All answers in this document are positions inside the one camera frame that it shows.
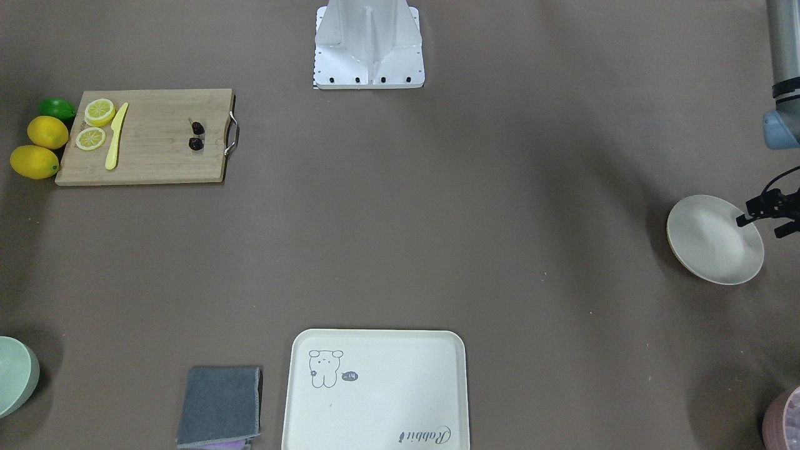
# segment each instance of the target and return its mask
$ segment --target yellow knife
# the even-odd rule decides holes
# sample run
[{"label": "yellow knife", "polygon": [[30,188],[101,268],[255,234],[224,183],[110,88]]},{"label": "yellow knife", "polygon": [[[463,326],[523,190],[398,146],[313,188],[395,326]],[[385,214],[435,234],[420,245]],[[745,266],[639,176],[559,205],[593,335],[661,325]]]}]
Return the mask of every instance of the yellow knife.
[{"label": "yellow knife", "polygon": [[111,130],[114,136],[111,137],[111,147],[108,149],[106,156],[106,170],[110,171],[117,166],[117,156],[119,155],[119,135],[122,131],[122,121],[125,120],[125,113],[128,111],[128,102],[124,102],[120,106],[117,114],[114,115],[114,120],[111,121]]}]

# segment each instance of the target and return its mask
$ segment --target cutting board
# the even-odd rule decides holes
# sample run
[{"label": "cutting board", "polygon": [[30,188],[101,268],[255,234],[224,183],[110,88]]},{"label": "cutting board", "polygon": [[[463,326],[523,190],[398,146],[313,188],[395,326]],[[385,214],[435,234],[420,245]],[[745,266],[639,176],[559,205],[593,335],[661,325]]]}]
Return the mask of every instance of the cutting board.
[{"label": "cutting board", "polygon": [[[83,151],[75,137],[89,127],[83,121],[86,105],[108,98],[128,112],[119,139],[119,160],[111,171],[106,155],[114,132],[104,126],[106,141],[97,150]],[[234,103],[231,89],[88,90],[83,93],[70,141],[64,149],[59,186],[106,184],[219,183],[225,174],[227,130]],[[189,148],[191,121],[206,129],[201,151]]]}]

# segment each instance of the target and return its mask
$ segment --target bowl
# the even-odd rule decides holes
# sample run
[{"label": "bowl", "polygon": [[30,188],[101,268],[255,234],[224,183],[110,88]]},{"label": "bowl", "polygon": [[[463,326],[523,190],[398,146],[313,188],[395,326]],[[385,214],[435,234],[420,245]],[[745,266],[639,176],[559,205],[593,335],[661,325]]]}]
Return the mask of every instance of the bowl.
[{"label": "bowl", "polygon": [[678,261],[717,284],[750,281],[764,264],[764,242],[755,225],[736,224],[742,210],[711,195],[691,195],[672,208],[666,235]]},{"label": "bowl", "polygon": [[800,388],[783,392],[766,409],[762,432],[766,450],[791,450],[800,446]]},{"label": "bowl", "polygon": [[39,361],[23,343],[0,336],[0,417],[22,406],[39,381]]}]

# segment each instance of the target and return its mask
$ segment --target mint green bowl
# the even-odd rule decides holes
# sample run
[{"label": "mint green bowl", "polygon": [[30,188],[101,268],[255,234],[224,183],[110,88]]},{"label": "mint green bowl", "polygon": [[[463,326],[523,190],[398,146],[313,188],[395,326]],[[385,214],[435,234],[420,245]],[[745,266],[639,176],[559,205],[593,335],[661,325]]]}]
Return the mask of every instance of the mint green bowl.
[{"label": "mint green bowl", "polygon": [[28,400],[39,381],[39,361],[23,343],[0,336],[0,417]]}]

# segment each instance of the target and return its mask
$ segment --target gray towel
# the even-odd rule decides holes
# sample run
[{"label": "gray towel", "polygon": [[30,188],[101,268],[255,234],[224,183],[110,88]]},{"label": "gray towel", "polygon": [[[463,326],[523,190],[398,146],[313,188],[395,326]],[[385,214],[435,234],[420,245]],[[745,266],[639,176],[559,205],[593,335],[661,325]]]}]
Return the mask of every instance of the gray towel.
[{"label": "gray towel", "polygon": [[186,377],[178,448],[258,436],[261,369],[192,368]]}]

